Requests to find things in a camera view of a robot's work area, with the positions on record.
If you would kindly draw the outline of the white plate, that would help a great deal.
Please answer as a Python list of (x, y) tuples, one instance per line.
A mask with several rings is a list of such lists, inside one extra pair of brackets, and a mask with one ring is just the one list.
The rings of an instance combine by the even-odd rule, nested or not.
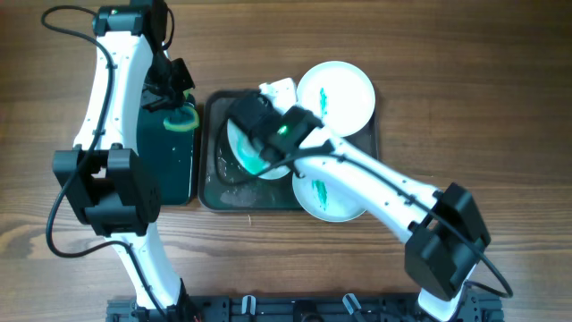
[(248, 136), (232, 120), (227, 122), (226, 128), (231, 151), (249, 174), (258, 174), (271, 165), (259, 156), (260, 150), (251, 145)]
[(322, 119), (337, 136), (362, 130), (375, 109), (374, 86), (353, 64), (329, 61), (312, 67), (297, 87), (298, 103)]

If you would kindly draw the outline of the green and yellow sponge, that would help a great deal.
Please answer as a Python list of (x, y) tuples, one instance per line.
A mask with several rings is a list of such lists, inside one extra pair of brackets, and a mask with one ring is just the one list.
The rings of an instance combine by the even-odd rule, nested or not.
[(167, 131), (193, 131), (200, 125), (198, 111), (193, 105), (176, 108), (172, 115), (164, 118), (163, 125)]

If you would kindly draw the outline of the pale blue plate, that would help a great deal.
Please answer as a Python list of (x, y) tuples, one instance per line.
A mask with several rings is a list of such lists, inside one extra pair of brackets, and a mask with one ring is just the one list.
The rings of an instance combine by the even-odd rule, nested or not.
[(331, 223), (356, 219), (366, 210), (323, 181), (292, 177), (296, 200), (311, 216)]

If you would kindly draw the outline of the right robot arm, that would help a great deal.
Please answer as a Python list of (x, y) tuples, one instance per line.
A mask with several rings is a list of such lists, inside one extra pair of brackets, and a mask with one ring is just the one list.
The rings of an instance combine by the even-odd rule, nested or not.
[(431, 318), (458, 313), (469, 277), (491, 242), (472, 194), (412, 180), (337, 136), (311, 111), (273, 106), (249, 92), (226, 112), (274, 167), (324, 182), (385, 224), (405, 245), (405, 270), (421, 288), (418, 305)]

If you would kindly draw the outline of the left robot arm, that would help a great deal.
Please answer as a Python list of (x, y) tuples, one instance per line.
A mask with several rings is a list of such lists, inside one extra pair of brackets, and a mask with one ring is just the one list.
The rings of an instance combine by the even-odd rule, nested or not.
[(71, 149), (57, 151), (58, 201), (120, 257), (136, 297), (113, 301), (109, 319), (197, 321), (198, 308), (164, 251), (156, 221), (157, 180), (139, 156), (141, 110), (194, 114), (186, 64), (169, 58), (172, 10), (163, 1), (132, 1), (92, 13), (88, 42), (97, 65), (88, 110)]

